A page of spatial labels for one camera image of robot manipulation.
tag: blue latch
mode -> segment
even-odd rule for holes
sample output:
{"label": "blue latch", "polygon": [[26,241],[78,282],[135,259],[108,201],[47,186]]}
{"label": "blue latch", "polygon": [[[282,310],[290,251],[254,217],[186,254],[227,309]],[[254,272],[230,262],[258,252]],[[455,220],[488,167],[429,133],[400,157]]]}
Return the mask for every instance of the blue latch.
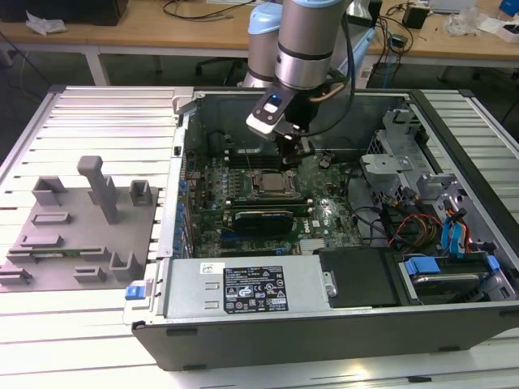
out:
{"label": "blue latch", "polygon": [[143,285],[129,285],[127,286],[124,298],[130,300],[143,300],[146,296],[146,287]]}
{"label": "blue latch", "polygon": [[492,269],[492,272],[496,272],[500,269],[500,263],[497,261],[497,258],[494,255],[489,255],[487,257],[488,266]]}
{"label": "blue latch", "polygon": [[407,274],[413,276],[423,273],[440,273],[440,268],[434,257],[412,257],[404,262]]}

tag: wooden table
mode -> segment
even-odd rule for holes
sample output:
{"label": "wooden table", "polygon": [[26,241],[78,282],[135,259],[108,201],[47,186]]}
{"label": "wooden table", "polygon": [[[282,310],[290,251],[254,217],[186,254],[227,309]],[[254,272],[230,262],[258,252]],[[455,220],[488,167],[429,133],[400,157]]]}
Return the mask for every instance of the wooden table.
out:
{"label": "wooden table", "polygon": [[[401,0],[384,0],[383,15]],[[130,0],[128,9],[118,26],[104,27],[68,24],[68,31],[41,36],[25,24],[0,23],[0,30],[22,50],[82,53],[85,55],[96,85],[108,85],[109,78],[99,55],[102,53],[186,55],[201,57],[245,58],[247,56],[247,27],[252,6],[230,12],[232,19],[217,22],[190,22],[175,19],[162,11],[164,0]],[[500,0],[480,0],[479,7],[492,17],[504,16]],[[183,2],[178,12],[182,15],[202,15],[227,6],[207,4],[204,0]],[[401,20],[403,12],[392,17]],[[449,36],[444,30],[444,15],[429,16],[421,30],[413,30],[413,48],[402,57],[403,63],[442,66],[519,66],[519,45],[511,45],[488,32],[479,36]],[[392,32],[407,33],[390,22]],[[368,54],[358,68],[359,87],[365,86],[370,69],[378,61],[381,33],[377,28]],[[12,49],[0,40],[0,50]]]}
{"label": "wooden table", "polygon": [[[162,11],[163,0],[130,0],[117,26],[67,24],[67,32],[42,36],[22,23],[0,23],[0,30],[21,50],[82,53],[96,85],[109,85],[99,54],[185,55],[245,58],[249,39],[247,28],[252,6],[230,12],[232,19],[191,22]],[[204,15],[228,6],[204,0],[182,2],[181,15]],[[12,47],[0,37],[0,50]]]}
{"label": "wooden table", "polygon": [[[381,15],[385,15],[389,7],[401,3],[402,0],[384,0]],[[499,10],[500,0],[479,0],[478,8],[490,17],[511,19]],[[404,11],[398,11],[391,17],[401,22]],[[504,42],[489,32],[481,31],[474,36],[450,36],[445,31],[445,15],[430,15],[419,30],[411,29],[414,44],[402,58],[402,63],[417,65],[441,66],[477,66],[477,67],[517,67],[519,66],[519,45]],[[388,22],[392,33],[409,36],[409,33],[392,21]],[[383,49],[382,32],[377,28],[367,56],[362,63],[359,77],[360,88],[366,86],[372,66],[377,63]]]}

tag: motherboard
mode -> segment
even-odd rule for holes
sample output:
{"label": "motherboard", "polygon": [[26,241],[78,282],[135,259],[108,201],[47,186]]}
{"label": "motherboard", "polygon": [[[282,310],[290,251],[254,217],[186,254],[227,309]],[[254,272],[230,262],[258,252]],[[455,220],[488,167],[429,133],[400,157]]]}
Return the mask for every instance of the motherboard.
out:
{"label": "motherboard", "polygon": [[323,160],[329,158],[316,155],[280,171],[233,169],[215,157],[202,165],[188,156],[193,256],[297,255],[361,245],[344,193],[350,166]]}

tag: power supply label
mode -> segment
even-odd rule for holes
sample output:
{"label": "power supply label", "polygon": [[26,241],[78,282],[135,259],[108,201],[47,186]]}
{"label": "power supply label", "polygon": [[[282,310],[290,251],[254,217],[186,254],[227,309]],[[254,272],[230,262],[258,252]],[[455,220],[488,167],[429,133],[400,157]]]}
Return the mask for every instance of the power supply label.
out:
{"label": "power supply label", "polygon": [[224,311],[255,314],[289,310],[283,266],[224,269]]}

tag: gray plastic block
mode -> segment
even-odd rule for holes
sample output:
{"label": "gray plastic block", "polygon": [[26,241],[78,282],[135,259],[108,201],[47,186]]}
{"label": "gray plastic block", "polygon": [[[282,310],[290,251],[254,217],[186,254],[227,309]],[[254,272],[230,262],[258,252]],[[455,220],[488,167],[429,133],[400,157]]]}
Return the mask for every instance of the gray plastic block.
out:
{"label": "gray plastic block", "polygon": [[19,243],[22,247],[61,247],[63,238],[59,235],[22,236]]}
{"label": "gray plastic block", "polygon": [[71,222],[71,214],[69,212],[37,213],[32,217],[31,222],[34,225],[69,224]]}
{"label": "gray plastic block", "polygon": [[109,269],[113,272],[117,281],[137,280],[141,273],[141,266],[137,262],[133,252],[130,253],[126,263],[121,261],[117,253],[113,253]]}
{"label": "gray plastic block", "polygon": [[103,160],[100,156],[82,156],[78,163],[78,172],[85,176],[92,187],[92,192],[109,224],[117,223],[118,210],[113,191],[106,185],[101,173]]}
{"label": "gray plastic block", "polygon": [[60,203],[56,194],[65,191],[66,189],[59,177],[46,176],[38,178],[34,189],[32,189],[32,194],[42,207],[59,207]]}
{"label": "gray plastic block", "polygon": [[79,256],[85,261],[110,261],[112,253],[106,247],[99,247],[96,250],[89,250],[79,252]]}
{"label": "gray plastic block", "polygon": [[13,264],[36,263],[36,257],[30,253],[7,253],[6,258]]}
{"label": "gray plastic block", "polygon": [[78,282],[105,282],[106,274],[99,266],[78,266],[74,278]]}
{"label": "gray plastic block", "polygon": [[[115,203],[117,204],[117,189],[114,185],[114,180],[112,180],[111,176],[104,176],[106,181],[106,188],[108,189],[108,192],[110,195],[112,195],[115,198]],[[97,197],[91,190],[88,192],[88,195],[90,196],[90,199],[92,200],[92,204],[99,205],[99,202],[97,201]]]}
{"label": "gray plastic block", "polygon": [[[3,292],[31,292],[75,289],[119,289],[130,281],[120,281],[109,269],[112,253],[117,253],[124,269],[130,253],[135,254],[139,267],[130,265],[134,279],[144,275],[148,247],[156,213],[158,189],[150,188],[152,204],[134,207],[130,187],[116,189],[118,223],[108,224],[98,206],[92,204],[88,192],[91,188],[70,188],[56,193],[60,208],[48,209],[36,203],[22,228],[16,244],[9,249],[7,257],[20,263],[34,279],[30,284],[0,286]],[[35,215],[68,212],[69,224],[33,224]],[[59,247],[23,247],[22,237],[62,237]],[[98,266],[105,274],[104,282],[79,283],[72,275],[76,267]]]}
{"label": "gray plastic block", "polygon": [[0,269],[0,285],[28,285],[32,276],[24,269],[3,267]]}
{"label": "gray plastic block", "polygon": [[134,207],[146,207],[153,203],[148,181],[134,180],[130,184],[130,197]]}

